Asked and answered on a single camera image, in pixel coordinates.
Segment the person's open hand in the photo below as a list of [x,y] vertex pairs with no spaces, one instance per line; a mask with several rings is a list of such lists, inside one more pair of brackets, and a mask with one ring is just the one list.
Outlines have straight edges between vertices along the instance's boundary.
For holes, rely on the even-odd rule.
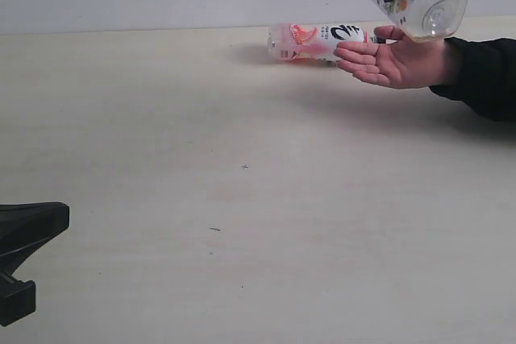
[[416,43],[392,25],[376,27],[374,34],[387,42],[338,44],[337,67],[359,81],[391,89],[421,89],[456,80],[462,54],[446,40]]

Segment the black sleeved forearm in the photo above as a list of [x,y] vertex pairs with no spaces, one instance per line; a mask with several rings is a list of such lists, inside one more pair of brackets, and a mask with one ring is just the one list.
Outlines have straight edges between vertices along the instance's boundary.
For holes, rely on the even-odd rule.
[[497,122],[515,121],[515,40],[445,40],[460,58],[453,81],[432,85],[432,93],[463,102],[476,114]]

